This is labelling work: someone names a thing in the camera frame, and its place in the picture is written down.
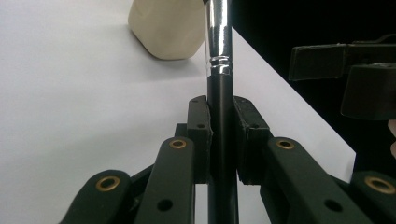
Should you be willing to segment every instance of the beige foam block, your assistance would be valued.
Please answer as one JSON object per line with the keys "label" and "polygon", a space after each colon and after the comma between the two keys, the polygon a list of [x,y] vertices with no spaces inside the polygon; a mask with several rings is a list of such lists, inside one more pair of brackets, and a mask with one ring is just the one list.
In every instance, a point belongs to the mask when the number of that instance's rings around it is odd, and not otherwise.
{"label": "beige foam block", "polygon": [[143,46],[163,60],[190,58],[205,40],[202,0],[134,0],[128,23]]}

